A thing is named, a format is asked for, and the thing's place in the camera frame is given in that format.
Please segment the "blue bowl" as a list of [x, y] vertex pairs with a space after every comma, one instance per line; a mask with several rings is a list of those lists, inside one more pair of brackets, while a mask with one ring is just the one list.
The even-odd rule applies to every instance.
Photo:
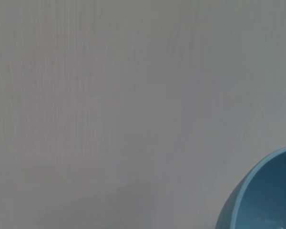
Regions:
[[286, 147], [246, 174], [225, 202], [215, 229], [286, 229]]

